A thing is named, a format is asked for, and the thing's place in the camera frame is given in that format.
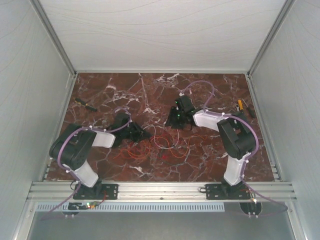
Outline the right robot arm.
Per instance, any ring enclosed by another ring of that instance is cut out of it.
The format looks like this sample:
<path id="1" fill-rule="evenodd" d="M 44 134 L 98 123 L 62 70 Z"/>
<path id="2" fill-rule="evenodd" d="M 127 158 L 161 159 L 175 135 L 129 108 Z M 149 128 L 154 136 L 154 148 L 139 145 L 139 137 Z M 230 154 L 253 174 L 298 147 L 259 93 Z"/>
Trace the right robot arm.
<path id="1" fill-rule="evenodd" d="M 227 199 L 239 193 L 237 184 L 244 180 L 246 164 L 257 151 L 259 140 L 256 132 L 247 123 L 241 111 L 233 114 L 213 112 L 195 108 L 191 99 L 180 96 L 171 107 L 166 127 L 182 130 L 186 125 L 203 127 L 219 133 L 225 152 L 228 155 L 221 193 Z"/>

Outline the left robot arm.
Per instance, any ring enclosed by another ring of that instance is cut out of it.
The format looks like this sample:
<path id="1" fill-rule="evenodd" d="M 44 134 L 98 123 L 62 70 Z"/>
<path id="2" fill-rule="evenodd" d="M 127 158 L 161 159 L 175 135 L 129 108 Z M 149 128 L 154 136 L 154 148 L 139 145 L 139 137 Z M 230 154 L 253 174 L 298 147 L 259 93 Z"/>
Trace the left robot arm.
<path id="1" fill-rule="evenodd" d="M 152 134 L 132 121 L 128 113 L 120 112 L 106 129 L 69 124 L 50 147 L 49 156 L 85 186 L 86 195 L 97 199 L 102 195 L 103 187 L 87 161 L 91 148 L 112 149 L 119 147 L 123 140 L 138 143 L 151 137 Z"/>

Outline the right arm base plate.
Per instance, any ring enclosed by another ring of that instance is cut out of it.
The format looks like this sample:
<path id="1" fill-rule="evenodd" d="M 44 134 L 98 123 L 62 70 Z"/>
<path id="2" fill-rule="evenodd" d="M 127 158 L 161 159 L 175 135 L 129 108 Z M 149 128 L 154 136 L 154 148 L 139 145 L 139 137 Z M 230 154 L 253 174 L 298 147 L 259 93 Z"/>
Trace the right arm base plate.
<path id="1" fill-rule="evenodd" d="M 249 200 L 249 189 L 243 184 L 230 186 L 227 183 L 206 184 L 205 193 L 207 200 Z"/>

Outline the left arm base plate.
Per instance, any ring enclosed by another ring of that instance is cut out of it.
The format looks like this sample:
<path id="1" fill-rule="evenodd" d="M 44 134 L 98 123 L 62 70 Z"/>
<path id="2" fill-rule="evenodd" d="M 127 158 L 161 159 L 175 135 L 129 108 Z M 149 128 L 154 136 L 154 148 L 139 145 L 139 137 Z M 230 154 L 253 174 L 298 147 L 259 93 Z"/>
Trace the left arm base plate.
<path id="1" fill-rule="evenodd" d="M 117 200 L 118 189 L 118 184 L 102 183 L 92 188 L 82 185 L 72 198 L 74 200 Z"/>

